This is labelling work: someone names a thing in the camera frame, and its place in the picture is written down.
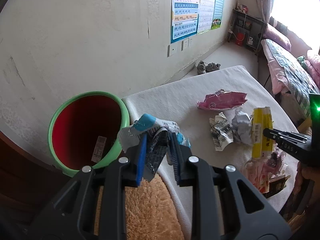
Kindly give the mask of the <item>blue pinyin wall poster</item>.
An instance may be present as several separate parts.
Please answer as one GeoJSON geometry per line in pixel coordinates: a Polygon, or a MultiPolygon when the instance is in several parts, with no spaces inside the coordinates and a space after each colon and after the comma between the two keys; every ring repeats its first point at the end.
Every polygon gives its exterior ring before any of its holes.
{"type": "Polygon", "coordinates": [[[172,0],[171,43],[197,33],[200,0],[172,0]]]}

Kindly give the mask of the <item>grey shoe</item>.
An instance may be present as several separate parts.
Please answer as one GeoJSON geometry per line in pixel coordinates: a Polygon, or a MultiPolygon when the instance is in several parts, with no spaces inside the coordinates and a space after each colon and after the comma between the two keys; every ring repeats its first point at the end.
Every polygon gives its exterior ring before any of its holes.
{"type": "Polygon", "coordinates": [[[216,70],[219,70],[220,69],[220,64],[219,63],[209,63],[206,65],[206,72],[209,73],[209,72],[213,72],[213,71],[216,71],[216,70]]]}
{"type": "Polygon", "coordinates": [[[197,65],[197,74],[206,74],[206,64],[203,61],[200,61],[197,65]]]}

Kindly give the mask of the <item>green number wall poster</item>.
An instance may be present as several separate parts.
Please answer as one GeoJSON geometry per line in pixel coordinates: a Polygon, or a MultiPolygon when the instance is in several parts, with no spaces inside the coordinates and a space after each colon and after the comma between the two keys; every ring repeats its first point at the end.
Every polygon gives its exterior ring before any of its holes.
{"type": "Polygon", "coordinates": [[[224,0],[215,0],[213,20],[212,20],[212,26],[211,26],[212,30],[221,27],[223,6],[224,6],[224,0]]]}

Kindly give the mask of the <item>white blue milk carton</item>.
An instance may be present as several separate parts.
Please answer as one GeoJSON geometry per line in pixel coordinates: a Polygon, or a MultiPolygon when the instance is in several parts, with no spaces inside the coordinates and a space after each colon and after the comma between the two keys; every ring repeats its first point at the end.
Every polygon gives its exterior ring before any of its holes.
{"type": "Polygon", "coordinates": [[[118,132],[118,140],[124,152],[137,148],[136,184],[142,179],[153,180],[164,156],[173,148],[172,135],[178,144],[190,147],[189,139],[180,132],[177,123],[143,114],[133,125],[118,132]]]}

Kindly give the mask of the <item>pink strawberry carton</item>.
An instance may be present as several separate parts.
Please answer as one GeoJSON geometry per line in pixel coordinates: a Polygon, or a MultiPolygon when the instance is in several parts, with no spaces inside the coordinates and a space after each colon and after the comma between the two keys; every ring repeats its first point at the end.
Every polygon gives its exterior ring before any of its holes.
{"type": "Polygon", "coordinates": [[[279,166],[271,159],[249,159],[242,168],[243,175],[262,194],[270,190],[270,178],[279,172],[279,166]]]}

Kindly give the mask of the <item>light pink snack bag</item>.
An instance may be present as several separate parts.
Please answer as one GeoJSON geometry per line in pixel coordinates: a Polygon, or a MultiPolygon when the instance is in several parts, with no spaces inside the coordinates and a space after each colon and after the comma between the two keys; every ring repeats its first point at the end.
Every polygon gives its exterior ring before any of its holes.
{"type": "Polygon", "coordinates": [[[279,174],[285,164],[286,152],[276,148],[267,159],[264,167],[272,174],[279,174]]]}

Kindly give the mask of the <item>black white floral carton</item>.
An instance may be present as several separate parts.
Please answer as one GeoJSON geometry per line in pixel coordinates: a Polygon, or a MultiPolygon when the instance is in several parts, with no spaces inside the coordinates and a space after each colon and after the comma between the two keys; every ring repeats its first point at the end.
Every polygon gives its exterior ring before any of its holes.
{"type": "Polygon", "coordinates": [[[222,112],[216,115],[214,118],[210,118],[209,124],[215,150],[222,152],[234,141],[231,126],[226,116],[222,112]]]}

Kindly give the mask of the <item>bed with plaid quilt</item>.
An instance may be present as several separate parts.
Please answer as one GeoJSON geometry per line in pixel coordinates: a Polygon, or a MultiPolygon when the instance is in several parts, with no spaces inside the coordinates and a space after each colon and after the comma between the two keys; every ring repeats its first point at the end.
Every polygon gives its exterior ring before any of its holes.
{"type": "Polygon", "coordinates": [[[297,59],[282,46],[264,39],[261,42],[268,61],[274,94],[289,92],[303,117],[310,116],[310,93],[319,93],[319,88],[297,59]]]}

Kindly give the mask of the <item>folded pink blanket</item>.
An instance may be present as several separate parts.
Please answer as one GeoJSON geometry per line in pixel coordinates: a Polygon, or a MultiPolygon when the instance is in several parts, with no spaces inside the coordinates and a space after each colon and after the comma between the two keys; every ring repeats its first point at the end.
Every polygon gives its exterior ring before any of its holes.
{"type": "Polygon", "coordinates": [[[312,77],[317,87],[320,88],[320,56],[315,50],[308,50],[304,62],[307,65],[307,72],[312,77]]]}

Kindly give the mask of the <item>dark bedside shelf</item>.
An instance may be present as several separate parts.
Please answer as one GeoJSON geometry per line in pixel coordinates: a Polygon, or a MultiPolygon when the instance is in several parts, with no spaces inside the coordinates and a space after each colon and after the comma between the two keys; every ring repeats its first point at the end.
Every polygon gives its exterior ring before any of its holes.
{"type": "Polygon", "coordinates": [[[263,20],[233,9],[231,25],[228,29],[227,42],[235,44],[235,35],[244,33],[245,39],[242,47],[258,55],[261,50],[261,41],[265,32],[267,23],[263,20]]]}

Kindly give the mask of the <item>yellow snack box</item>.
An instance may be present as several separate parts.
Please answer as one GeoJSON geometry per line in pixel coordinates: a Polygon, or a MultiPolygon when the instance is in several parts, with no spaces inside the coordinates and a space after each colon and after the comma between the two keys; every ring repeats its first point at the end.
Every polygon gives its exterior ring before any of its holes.
{"type": "Polygon", "coordinates": [[[270,107],[255,108],[252,120],[253,159],[267,159],[273,152],[273,140],[263,135],[266,128],[273,128],[270,107]]]}

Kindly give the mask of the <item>white wall socket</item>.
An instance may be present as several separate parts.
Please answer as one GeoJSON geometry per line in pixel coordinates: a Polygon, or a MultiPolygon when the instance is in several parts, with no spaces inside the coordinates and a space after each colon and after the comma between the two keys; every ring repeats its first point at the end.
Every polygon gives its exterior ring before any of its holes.
{"type": "Polygon", "coordinates": [[[189,38],[186,38],[182,41],[181,51],[184,51],[189,47],[189,38]]]}

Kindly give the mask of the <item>grey paper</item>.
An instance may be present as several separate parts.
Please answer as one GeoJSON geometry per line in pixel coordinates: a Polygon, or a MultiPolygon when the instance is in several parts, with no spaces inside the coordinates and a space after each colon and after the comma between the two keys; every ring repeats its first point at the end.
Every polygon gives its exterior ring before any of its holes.
{"type": "Polygon", "coordinates": [[[234,139],[238,143],[252,146],[252,120],[251,117],[242,111],[242,108],[235,109],[235,116],[232,119],[231,129],[234,139]]]}

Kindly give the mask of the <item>red bin with green rim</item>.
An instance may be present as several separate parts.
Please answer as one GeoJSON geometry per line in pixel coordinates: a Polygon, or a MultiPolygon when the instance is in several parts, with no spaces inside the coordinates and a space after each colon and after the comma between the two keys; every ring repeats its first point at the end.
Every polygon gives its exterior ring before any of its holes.
{"type": "Polygon", "coordinates": [[[102,91],[79,94],[63,103],[50,121],[50,153],[69,177],[86,165],[105,167],[120,155],[117,135],[129,124],[127,107],[116,95],[102,91]]]}

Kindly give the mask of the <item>dark pink snack bag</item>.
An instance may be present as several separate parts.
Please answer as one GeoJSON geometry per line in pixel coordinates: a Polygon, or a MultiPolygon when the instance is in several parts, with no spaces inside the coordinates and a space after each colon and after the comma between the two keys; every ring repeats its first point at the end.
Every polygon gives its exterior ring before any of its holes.
{"type": "Polygon", "coordinates": [[[223,111],[242,106],[246,101],[246,93],[220,89],[213,94],[207,94],[203,101],[197,102],[197,107],[203,110],[223,111]]]}

